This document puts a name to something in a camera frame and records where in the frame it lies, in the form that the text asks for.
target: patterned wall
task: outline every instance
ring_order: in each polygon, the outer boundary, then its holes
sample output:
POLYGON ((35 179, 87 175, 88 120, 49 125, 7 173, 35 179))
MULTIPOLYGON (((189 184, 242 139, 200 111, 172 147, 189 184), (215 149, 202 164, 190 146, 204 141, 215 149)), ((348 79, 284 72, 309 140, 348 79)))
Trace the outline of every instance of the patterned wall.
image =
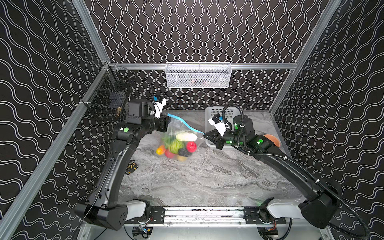
MULTIPOLYGON (((116 77, 126 79, 130 73, 121 67, 116 77)), ((151 93, 167 100, 166 109, 204 110, 208 106, 237 103, 244 110, 269 110, 289 70, 233 70, 229 87, 168 88, 164 71, 138 71, 131 98, 149 99, 151 93)))
MULTIPOLYGON (((0 220, 102 64, 70 0, 0 0, 0 220)), ((14 238, 71 239, 111 125, 84 117, 14 238)))
MULTIPOLYGON (((383 0, 343 0, 275 115, 292 156, 341 183, 371 240, 384 239, 383 33, 383 0)), ((332 222, 362 232, 344 208, 332 222)))
POLYGON ((327 0, 85 0, 115 63, 291 63, 327 0))

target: gray marble surface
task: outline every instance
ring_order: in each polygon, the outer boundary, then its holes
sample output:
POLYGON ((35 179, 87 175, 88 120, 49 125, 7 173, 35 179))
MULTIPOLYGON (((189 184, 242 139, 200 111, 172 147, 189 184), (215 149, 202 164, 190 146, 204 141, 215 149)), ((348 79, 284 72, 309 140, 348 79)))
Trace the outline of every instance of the gray marble surface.
MULTIPOLYGON (((169 111, 204 132, 204 111, 169 111)), ((267 112, 247 112, 257 134, 278 136, 267 112)), ((160 206, 256 206, 268 197, 301 193, 271 167, 238 151, 209 148, 203 142, 185 162, 155 153, 163 133, 145 136, 132 159, 139 168, 125 175, 119 201, 146 199, 160 206)))

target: plastic bag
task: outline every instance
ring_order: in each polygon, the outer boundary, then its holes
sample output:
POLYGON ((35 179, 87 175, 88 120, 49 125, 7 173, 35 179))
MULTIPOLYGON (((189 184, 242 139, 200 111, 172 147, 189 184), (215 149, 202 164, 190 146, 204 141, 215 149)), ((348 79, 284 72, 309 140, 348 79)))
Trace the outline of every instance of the plastic bag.
POLYGON ((203 132, 190 127, 182 118, 168 114, 172 118, 167 132, 161 138, 157 155, 186 161, 204 141, 203 132))

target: red apple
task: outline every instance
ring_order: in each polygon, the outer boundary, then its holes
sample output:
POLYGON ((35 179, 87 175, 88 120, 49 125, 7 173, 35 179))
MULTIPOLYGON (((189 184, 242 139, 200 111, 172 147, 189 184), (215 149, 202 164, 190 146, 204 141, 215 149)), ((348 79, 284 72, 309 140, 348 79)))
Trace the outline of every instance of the red apple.
POLYGON ((195 152, 197 149, 197 145, 195 142, 188 142, 186 148, 188 152, 195 152))
POLYGON ((164 154, 165 154, 165 156, 167 156, 167 158, 173 158, 175 156, 175 154, 171 153, 168 149, 166 150, 166 152, 164 154))

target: blue strip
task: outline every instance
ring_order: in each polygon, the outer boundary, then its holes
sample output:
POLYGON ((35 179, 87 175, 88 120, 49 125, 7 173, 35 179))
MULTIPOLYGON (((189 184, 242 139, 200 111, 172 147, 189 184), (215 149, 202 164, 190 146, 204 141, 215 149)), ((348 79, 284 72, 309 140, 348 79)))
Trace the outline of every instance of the blue strip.
POLYGON ((200 132, 200 133, 202 133, 204 135, 204 133, 202 131, 196 130, 193 127, 189 126, 188 123, 186 123, 184 121, 184 119, 182 119, 181 117, 178 117, 178 116, 175 116, 175 115, 172 115, 172 114, 169 114, 169 113, 167 115, 170 116, 171 118, 176 118, 177 120, 180 120, 182 123, 184 123, 184 125, 187 126, 187 128, 191 129, 192 131, 200 132))

